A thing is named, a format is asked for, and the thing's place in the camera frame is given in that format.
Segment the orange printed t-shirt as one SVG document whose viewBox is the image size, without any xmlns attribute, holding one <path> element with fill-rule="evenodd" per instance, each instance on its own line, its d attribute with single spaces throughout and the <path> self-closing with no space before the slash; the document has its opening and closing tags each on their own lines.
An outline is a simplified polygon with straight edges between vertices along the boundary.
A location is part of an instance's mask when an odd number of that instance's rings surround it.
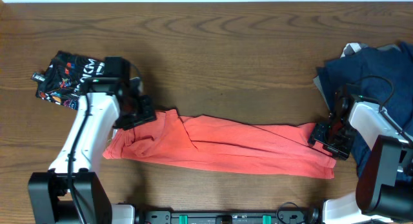
<svg viewBox="0 0 413 224">
<path fill-rule="evenodd" d="M 248 125 L 180 116 L 175 109 L 158 111 L 156 117 L 118 130 L 103 157 L 217 172 L 334 178 L 336 160 L 321 144 L 308 144 L 314 123 Z"/>
</svg>

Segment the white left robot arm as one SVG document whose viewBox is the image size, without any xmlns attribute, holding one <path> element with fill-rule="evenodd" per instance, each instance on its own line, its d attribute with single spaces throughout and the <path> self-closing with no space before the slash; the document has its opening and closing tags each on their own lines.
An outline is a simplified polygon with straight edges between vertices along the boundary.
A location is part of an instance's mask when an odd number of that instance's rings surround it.
<svg viewBox="0 0 413 224">
<path fill-rule="evenodd" d="M 155 120 L 140 77 L 85 80 L 77 115 L 46 172 L 34 172 L 28 193 L 36 223 L 138 223 L 136 208 L 112 204 L 98 178 L 111 130 Z"/>
</svg>

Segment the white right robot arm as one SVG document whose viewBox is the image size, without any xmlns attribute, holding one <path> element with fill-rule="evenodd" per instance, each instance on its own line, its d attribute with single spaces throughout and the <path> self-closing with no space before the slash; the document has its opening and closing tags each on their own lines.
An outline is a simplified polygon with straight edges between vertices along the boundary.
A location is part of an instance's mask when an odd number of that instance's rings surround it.
<svg viewBox="0 0 413 224">
<path fill-rule="evenodd" d="M 321 143 L 333 158 L 346 159 L 356 135 L 371 153 L 355 192 L 323 203 L 322 223 L 412 221 L 412 138 L 404 134 L 376 101 L 361 95 L 336 96 L 328 123 L 318 123 L 308 143 Z"/>
</svg>

